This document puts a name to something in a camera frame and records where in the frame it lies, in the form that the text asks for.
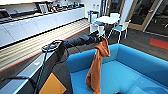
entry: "wooden floor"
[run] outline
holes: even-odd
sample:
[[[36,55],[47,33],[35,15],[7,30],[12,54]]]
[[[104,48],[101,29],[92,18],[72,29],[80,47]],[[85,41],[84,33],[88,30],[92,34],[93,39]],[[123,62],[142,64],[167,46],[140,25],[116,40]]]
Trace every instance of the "wooden floor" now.
[[[68,36],[87,28],[89,22],[82,19],[71,24],[62,26],[50,32],[30,38],[12,46],[0,50],[0,71],[24,61],[26,58],[41,52],[41,47],[54,40],[63,40]]]

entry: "chair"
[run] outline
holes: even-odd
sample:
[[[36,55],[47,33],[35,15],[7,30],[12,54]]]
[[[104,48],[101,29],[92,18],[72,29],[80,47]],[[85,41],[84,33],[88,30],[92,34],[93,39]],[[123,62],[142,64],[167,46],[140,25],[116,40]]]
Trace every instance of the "chair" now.
[[[120,14],[119,13],[110,13],[110,17],[113,17],[113,18],[120,18]]]
[[[95,31],[99,32],[97,35],[104,35],[105,34],[104,26],[91,24],[90,25],[90,33],[93,33]]]
[[[110,13],[110,17],[120,18],[120,14],[118,14],[118,13]]]
[[[113,27],[112,30],[111,30],[111,32],[110,32],[110,34],[109,34],[109,36],[108,36],[108,38],[110,37],[110,35],[111,35],[111,33],[113,32],[113,30],[115,30],[115,31],[120,32],[120,34],[119,34],[119,39],[118,39],[118,43],[120,42],[120,37],[121,37],[121,32],[122,32],[122,31],[126,31],[125,37],[124,37],[124,39],[126,39],[126,36],[127,36],[127,27],[128,27],[128,25],[129,25],[130,22],[131,22],[131,20],[129,20],[128,22],[123,23],[122,26],[118,25],[118,26],[116,26],[116,27]]]
[[[98,31],[99,32],[98,35],[104,35],[105,31],[103,24],[104,24],[103,22],[99,21],[92,22],[92,24],[90,25],[90,33]]]

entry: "handle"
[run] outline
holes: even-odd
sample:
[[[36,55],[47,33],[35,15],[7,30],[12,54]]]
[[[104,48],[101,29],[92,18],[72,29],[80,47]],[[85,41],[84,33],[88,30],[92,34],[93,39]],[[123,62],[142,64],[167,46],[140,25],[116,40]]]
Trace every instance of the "handle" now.
[[[153,11],[154,11],[154,10],[149,10],[148,12],[151,13],[151,12],[153,12]]]

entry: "table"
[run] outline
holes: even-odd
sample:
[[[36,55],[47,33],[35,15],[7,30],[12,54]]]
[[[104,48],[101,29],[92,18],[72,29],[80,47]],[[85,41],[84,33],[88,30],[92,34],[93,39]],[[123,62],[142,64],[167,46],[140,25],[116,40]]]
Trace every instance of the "table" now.
[[[102,16],[100,18],[95,19],[95,21],[103,22],[106,24],[115,24],[119,18],[117,17],[109,17],[109,16]]]

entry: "white cabinet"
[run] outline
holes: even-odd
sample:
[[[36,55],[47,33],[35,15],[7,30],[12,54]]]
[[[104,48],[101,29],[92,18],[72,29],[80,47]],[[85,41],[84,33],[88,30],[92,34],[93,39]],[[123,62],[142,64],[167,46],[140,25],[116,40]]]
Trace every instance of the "white cabinet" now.
[[[64,12],[55,13],[55,16],[57,18],[57,24],[58,24],[58,26],[66,24],[66,22],[64,21],[65,18],[63,17],[63,15],[64,15]]]
[[[25,29],[25,31],[28,33],[29,36],[35,35],[39,33],[39,29],[37,27],[37,24],[33,20],[33,18],[20,20],[21,25]]]
[[[23,29],[19,21],[9,22],[2,25],[15,41],[28,37],[27,32]]]
[[[45,15],[45,18],[46,18],[46,21],[48,23],[48,28],[49,29],[53,29],[53,28],[56,28],[58,26],[57,18],[55,17],[54,14]]]
[[[76,20],[76,17],[75,17],[75,14],[76,14],[76,11],[75,9],[72,9],[72,10],[68,10],[69,11],[69,19],[71,22],[75,21]]]
[[[0,25],[0,47],[14,42],[11,35]]]
[[[63,15],[62,16],[63,16],[65,24],[71,22],[69,14],[70,14],[69,11],[63,11]]]
[[[35,17],[34,20],[35,23],[37,24],[40,33],[49,30],[45,16]]]
[[[76,12],[76,13],[78,13],[78,14],[76,14],[77,19],[84,18],[84,17],[85,17],[85,13],[84,13],[84,12],[85,12],[84,7],[78,8],[78,9],[77,9],[77,12]]]
[[[6,0],[0,0],[0,5],[5,5],[7,4]]]

